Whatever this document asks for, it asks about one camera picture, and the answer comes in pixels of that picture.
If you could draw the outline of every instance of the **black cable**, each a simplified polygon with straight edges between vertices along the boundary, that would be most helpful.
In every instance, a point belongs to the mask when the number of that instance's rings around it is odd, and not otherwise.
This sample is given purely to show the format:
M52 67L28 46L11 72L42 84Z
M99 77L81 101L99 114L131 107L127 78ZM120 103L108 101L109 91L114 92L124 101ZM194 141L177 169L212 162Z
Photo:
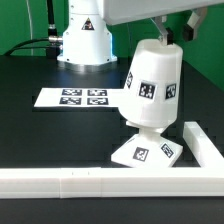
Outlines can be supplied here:
M52 0L47 0L48 23L54 24L54 10Z
M48 14L48 35L49 36L57 36L57 29L54 22L54 7L53 7L53 1L47 0L47 14Z
M12 54L14 51L17 51L17 50L26 50L26 49L47 49L47 48L50 48L50 46L45 46L45 47L16 47L16 48L12 48L10 50L10 54Z
M42 41L48 41L48 38L46 37L46 38L32 39L32 40L24 41L24 42L22 42L22 43L20 43L20 44L15 45L12 49L10 49L9 51L5 52L4 55L5 55L5 56L10 56L11 53L12 53L12 52L14 51L14 49L16 49L16 48L20 48L20 47L22 47L22 46L24 46L24 45L27 45L27 44L32 44L32 43L42 42Z

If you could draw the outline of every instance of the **white card with markers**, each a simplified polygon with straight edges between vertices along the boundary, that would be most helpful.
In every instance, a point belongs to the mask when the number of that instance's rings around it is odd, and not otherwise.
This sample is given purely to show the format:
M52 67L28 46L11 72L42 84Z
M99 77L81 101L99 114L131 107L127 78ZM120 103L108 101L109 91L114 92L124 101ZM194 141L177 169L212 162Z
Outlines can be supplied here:
M119 107L123 89L42 88L34 107Z

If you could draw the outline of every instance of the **green background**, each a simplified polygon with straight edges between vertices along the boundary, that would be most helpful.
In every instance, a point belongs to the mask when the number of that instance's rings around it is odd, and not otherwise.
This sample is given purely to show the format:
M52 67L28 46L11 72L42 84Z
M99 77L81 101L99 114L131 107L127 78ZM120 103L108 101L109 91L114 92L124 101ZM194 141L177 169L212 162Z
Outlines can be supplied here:
M29 2L33 38L46 37L48 28L46 1L29 0ZM61 35L68 25L68 1L54 0L53 2L55 23ZM2 55L14 45L30 39L30 25L26 0L0 0L0 13L0 54ZM224 90L224 4L210 6L208 15L199 29L197 40L185 43L181 33L189 15L189 11L169 15L165 25L174 31L175 42L184 50L184 60ZM114 54L118 57L133 56L139 40L157 38L159 35L150 20L108 28L113 34ZM21 50L14 55L31 55L31 51ZM43 49L38 49L34 51L34 55L43 56L45 52Z

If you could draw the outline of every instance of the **white cylindrical object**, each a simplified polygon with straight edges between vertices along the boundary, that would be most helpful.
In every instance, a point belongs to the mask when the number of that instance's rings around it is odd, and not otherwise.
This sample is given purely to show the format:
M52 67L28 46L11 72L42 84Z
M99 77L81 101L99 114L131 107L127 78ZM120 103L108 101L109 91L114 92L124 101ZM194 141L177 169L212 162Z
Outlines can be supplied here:
M137 126L166 128L177 118L182 49L140 41L125 84L120 113Z

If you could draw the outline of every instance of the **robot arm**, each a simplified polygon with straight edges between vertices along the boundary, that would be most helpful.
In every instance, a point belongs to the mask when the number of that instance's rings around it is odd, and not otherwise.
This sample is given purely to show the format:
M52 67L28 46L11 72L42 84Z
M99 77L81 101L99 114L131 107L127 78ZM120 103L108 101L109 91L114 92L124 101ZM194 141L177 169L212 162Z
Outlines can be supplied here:
M108 25L132 22L224 3L223 0L97 0L99 14Z

